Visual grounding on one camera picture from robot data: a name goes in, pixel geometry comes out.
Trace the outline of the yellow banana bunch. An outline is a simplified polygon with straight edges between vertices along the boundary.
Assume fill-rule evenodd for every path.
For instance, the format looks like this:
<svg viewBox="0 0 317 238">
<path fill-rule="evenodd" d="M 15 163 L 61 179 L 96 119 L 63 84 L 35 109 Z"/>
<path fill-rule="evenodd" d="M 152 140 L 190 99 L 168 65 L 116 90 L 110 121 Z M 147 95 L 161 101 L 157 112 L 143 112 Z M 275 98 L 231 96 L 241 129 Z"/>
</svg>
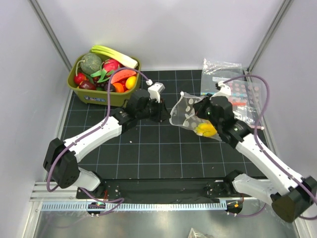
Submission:
<svg viewBox="0 0 317 238">
<path fill-rule="evenodd" d="M 211 123 L 200 123 L 194 129 L 194 132 L 203 137 L 213 137 L 217 134 L 217 130 Z"/>
</svg>

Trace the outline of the dotted zip top bag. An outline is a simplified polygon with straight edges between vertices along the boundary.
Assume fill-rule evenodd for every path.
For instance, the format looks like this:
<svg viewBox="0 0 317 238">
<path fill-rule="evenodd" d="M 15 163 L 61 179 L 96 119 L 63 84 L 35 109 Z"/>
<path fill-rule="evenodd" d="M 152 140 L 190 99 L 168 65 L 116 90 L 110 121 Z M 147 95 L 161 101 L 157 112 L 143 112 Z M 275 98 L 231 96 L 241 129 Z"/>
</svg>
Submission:
<svg viewBox="0 0 317 238">
<path fill-rule="evenodd" d="M 197 102 L 200 102 L 203 98 L 204 96 L 195 96 L 181 91 L 180 99 L 170 112 L 170 124 L 194 132 L 194 129 L 200 123 L 211 123 L 210 121 L 206 119 L 200 119 L 195 115 L 193 105 Z M 209 138 L 221 141 L 218 133 L 215 136 Z"/>
</svg>

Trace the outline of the pink dragon fruit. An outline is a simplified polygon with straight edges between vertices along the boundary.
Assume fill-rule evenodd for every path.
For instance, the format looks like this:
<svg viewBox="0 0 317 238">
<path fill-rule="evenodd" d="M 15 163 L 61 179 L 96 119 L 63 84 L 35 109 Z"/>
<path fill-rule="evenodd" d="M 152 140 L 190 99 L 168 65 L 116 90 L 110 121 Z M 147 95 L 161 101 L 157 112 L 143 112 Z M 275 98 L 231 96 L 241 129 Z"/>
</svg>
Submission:
<svg viewBox="0 0 317 238">
<path fill-rule="evenodd" d="M 98 83 L 105 82 L 109 80 L 110 76 L 119 68 L 121 68 L 121 64 L 118 61 L 107 59 L 101 64 L 100 70 L 90 76 L 92 78 L 99 77 Z"/>
</svg>

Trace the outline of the dark red apple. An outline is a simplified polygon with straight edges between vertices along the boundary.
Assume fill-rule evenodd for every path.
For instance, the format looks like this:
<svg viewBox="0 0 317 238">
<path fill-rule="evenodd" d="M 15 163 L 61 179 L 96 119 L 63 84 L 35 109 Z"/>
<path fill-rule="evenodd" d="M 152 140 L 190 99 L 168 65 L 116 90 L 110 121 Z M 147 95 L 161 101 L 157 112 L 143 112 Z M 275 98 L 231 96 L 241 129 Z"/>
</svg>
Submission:
<svg viewBox="0 0 317 238">
<path fill-rule="evenodd" d="M 96 90 L 96 86 L 88 80 L 83 80 L 80 82 L 78 88 L 85 90 Z"/>
</svg>

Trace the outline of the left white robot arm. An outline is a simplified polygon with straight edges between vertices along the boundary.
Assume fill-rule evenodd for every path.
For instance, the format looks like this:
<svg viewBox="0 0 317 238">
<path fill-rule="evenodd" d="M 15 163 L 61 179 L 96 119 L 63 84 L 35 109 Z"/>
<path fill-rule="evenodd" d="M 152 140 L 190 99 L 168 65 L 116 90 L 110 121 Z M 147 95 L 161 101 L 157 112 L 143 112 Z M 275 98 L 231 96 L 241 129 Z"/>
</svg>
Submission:
<svg viewBox="0 0 317 238">
<path fill-rule="evenodd" d="M 43 167 L 48 172 L 47 181 L 54 180 L 57 187 L 72 185 L 87 191 L 93 198 L 100 198 L 106 191 L 105 181 L 95 172 L 79 167 L 79 162 L 103 143 L 135 127 L 138 121 L 150 119 L 163 122 L 170 118 L 160 94 L 164 85 L 156 83 L 148 89 L 137 89 L 125 107 L 108 112 L 105 119 L 64 141 L 59 138 L 49 143 Z"/>
</svg>

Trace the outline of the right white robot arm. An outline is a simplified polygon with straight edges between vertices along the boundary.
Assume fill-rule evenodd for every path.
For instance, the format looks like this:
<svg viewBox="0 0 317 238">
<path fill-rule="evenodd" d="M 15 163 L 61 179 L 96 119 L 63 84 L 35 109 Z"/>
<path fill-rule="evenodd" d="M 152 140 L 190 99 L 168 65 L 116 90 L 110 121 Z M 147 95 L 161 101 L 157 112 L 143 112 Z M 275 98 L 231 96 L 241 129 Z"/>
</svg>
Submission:
<svg viewBox="0 0 317 238">
<path fill-rule="evenodd" d="M 193 104 L 195 115 L 215 127 L 221 140 L 246 156 L 269 179 L 270 184 L 246 174 L 227 175 L 223 191 L 228 196 L 247 194 L 270 205 L 284 221 L 291 223 L 316 203 L 317 181 L 303 177 L 283 163 L 259 139 L 255 129 L 234 117 L 225 96 L 204 97 Z"/>
</svg>

